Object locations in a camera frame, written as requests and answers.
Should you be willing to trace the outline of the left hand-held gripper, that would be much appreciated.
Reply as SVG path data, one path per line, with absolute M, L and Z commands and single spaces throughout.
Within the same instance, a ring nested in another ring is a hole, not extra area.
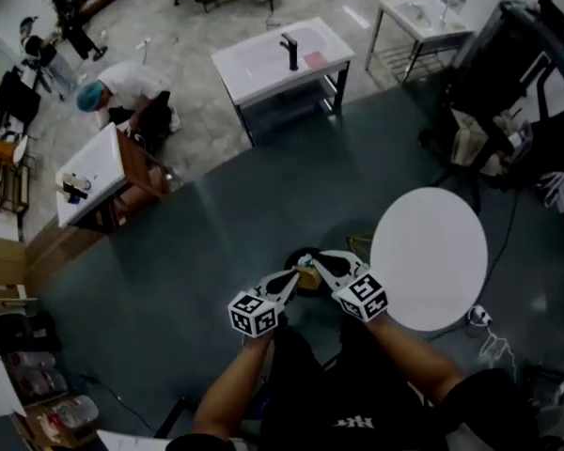
M 231 327 L 248 337 L 260 337 L 279 325 L 279 315 L 292 298 L 301 274 L 284 270 L 265 276 L 257 285 L 239 292 L 227 305 Z M 261 291 L 281 291 L 280 294 Z

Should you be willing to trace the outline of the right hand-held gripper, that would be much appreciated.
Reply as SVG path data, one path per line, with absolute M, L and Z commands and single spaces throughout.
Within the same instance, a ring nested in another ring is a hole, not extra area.
M 312 258 L 312 264 L 322 281 L 333 292 L 333 298 L 348 315 L 370 322 L 388 306 L 386 287 L 379 276 L 369 270 L 356 254 L 342 250 L 326 250 Z M 337 274 L 359 274 L 338 289 Z

